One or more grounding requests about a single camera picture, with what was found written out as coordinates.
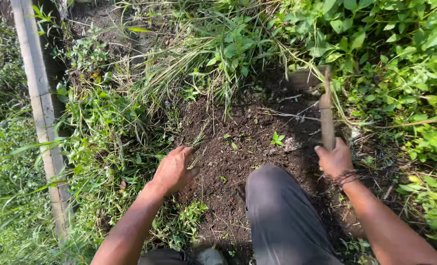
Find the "person's left hand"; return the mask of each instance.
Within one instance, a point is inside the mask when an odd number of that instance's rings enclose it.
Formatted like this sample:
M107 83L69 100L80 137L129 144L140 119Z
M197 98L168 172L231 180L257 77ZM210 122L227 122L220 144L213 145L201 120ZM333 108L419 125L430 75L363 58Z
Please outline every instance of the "person's left hand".
M165 196L186 186L193 177L200 173L199 167L187 169L187 163L191 160L193 151L193 147L180 146L172 150L160 162L151 183L155 184Z

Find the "knee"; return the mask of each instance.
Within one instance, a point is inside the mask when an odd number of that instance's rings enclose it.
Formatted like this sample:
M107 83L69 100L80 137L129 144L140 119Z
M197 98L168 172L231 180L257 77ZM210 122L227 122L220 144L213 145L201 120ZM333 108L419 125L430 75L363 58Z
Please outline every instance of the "knee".
M246 191L275 189L280 179L288 178L288 173L273 164L265 164L255 169L246 179Z

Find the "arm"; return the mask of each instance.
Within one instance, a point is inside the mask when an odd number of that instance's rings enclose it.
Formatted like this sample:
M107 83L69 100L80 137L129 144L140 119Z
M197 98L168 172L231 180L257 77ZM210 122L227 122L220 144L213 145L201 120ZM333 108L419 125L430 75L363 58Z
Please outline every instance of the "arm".
M160 163L132 206L102 242L92 265L136 265L151 222L163 204L163 197L178 191L199 174L199 168L187 170L192 147L180 146Z
M351 149L341 138L336 148L328 152L315 148L321 169L333 178L345 169L354 169ZM343 190L354 206L357 216L382 265L437 265L437 252L426 240L408 227L358 180L343 185Z

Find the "concrete border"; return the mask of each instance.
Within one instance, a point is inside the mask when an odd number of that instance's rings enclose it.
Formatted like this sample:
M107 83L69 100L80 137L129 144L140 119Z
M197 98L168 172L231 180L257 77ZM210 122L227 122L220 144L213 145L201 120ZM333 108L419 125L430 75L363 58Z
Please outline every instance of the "concrete border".
M46 62L40 44L36 20L31 0L11 0L14 11L14 22L21 45L27 85L31 97L33 116L40 143L55 141L58 132L54 130L56 119L60 117L59 101L50 93L50 82L45 68ZM66 179L60 175L65 162L60 154L60 147L47 150L41 147L42 159L48 183L57 182L57 186L49 187L55 228L60 243L68 238L70 194Z

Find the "dirt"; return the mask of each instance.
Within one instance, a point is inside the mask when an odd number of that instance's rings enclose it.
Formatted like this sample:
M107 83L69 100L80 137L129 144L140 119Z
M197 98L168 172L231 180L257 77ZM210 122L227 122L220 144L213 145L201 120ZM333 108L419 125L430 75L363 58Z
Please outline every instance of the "dirt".
M315 120L319 118L315 105L318 93L289 89L281 78L260 81L260 84L270 91L271 102L269 93L259 98L248 96L241 105L231 107L231 119L227 122L223 122L223 107L209 104L207 112L206 99L182 108L183 132L177 144L192 145L200 132L205 134L194 154L197 164L203 167L202 172L180 191L181 202L203 201L210 209L202 219L200 237L226 253L236 251L244 264L254 262L250 224L245 216L244 186L246 177L266 163L284 168L302 184L334 244L340 243L339 238L349 239L349 233L362 236L354 213L346 205L340 205L339 190L321 178L313 149L321 137L321 125ZM280 101L298 94L302 94L298 101ZM304 118L274 116L270 110ZM285 135L283 146L270 144L274 131Z
M141 5L136 8L139 13L146 14L150 11L150 9L143 9ZM70 13L74 21L72 33L74 39L83 38L83 30L87 32L92 24L101 30L98 37L101 41L108 43L109 52L120 57L127 54L137 56L147 53L156 42L163 43L168 38L167 35L171 35L172 29L164 21L157 21L158 18L155 17L152 21L137 20L128 23L129 18L133 16L136 15L132 9L124 10L113 5L109 0L99 1L94 6L75 3ZM153 32L136 33L125 27L141 27ZM134 58L132 64L139 64L143 60L142 57Z

